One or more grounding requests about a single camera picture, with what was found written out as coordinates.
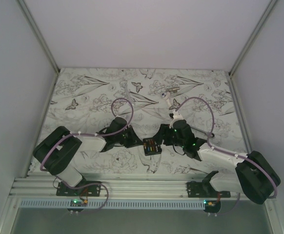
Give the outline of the black fuse box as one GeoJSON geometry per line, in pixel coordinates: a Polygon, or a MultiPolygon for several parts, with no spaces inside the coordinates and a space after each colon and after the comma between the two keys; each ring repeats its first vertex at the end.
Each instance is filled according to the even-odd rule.
{"type": "Polygon", "coordinates": [[[161,145],[154,138],[143,139],[143,150],[146,156],[160,155],[162,153],[161,145]]]}

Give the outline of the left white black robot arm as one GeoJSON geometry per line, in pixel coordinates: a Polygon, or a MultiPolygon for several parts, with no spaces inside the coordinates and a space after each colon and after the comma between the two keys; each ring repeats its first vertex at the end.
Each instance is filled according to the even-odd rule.
{"type": "Polygon", "coordinates": [[[75,196],[85,191],[85,179],[81,173],[70,165],[77,152],[106,152],[115,146],[132,148],[143,145],[127,120],[115,117],[111,124],[95,133],[73,134],[64,126],[58,127],[33,150],[34,158],[42,168],[62,180],[69,192],[75,196]]]}

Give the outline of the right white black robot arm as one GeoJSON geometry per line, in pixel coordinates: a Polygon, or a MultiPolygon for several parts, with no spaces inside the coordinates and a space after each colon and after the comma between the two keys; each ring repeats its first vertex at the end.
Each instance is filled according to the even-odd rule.
{"type": "Polygon", "coordinates": [[[277,193],[281,183],[260,152],[238,154],[210,146],[207,140],[192,133],[185,120],[177,120],[173,125],[161,124],[154,139],[158,144],[181,147],[189,158],[215,166],[202,181],[202,191],[207,197],[222,191],[235,192],[263,204],[277,193]]]}

